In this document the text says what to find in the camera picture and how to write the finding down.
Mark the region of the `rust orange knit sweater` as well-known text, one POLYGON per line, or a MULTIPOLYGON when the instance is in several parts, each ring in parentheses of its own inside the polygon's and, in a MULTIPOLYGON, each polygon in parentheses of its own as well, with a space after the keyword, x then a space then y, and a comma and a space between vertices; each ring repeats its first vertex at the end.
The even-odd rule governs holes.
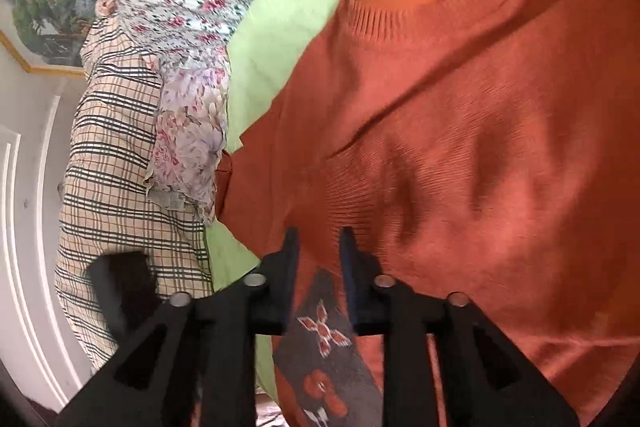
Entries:
POLYGON ((469 295, 588 424, 639 352, 639 0, 432 0, 420 220, 383 270, 469 295))

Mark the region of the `beige plaid blanket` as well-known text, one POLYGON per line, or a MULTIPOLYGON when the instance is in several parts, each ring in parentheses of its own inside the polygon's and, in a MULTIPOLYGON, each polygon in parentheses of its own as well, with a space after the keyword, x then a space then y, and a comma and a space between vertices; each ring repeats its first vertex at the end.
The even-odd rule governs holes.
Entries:
POLYGON ((80 57, 87 89, 70 132, 54 286, 82 351, 99 369, 117 345, 87 273, 97 257, 146 254, 163 297, 206 297, 213 280, 198 216, 164 209, 146 194, 160 78, 114 15, 94 21, 80 57))

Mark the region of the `dark patterned sock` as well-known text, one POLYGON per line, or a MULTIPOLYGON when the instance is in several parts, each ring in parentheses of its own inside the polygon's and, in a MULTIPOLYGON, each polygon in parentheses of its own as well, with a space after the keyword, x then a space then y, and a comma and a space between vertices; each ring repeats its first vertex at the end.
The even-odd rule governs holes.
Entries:
POLYGON ((329 272, 314 274, 274 343, 281 411, 291 426, 379 426, 383 397, 361 358, 329 272))

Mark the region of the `pastel peony pillowcase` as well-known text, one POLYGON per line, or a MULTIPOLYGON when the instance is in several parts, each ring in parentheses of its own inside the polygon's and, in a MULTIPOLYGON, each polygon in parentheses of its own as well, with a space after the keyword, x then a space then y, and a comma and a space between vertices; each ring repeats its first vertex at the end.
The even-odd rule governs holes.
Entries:
POLYGON ((155 142, 145 175, 153 202, 169 210, 192 208, 215 219, 216 169, 227 145, 230 64, 224 48, 167 55, 160 74, 155 142))

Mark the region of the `white panelled door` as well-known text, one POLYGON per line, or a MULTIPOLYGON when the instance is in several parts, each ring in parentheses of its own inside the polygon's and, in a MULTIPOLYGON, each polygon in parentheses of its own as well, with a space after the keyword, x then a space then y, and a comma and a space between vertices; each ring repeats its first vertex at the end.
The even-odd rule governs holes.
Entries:
POLYGON ((18 389, 58 411, 91 363, 53 286, 70 127, 85 85, 27 74, 1 53, 1 362, 18 389))

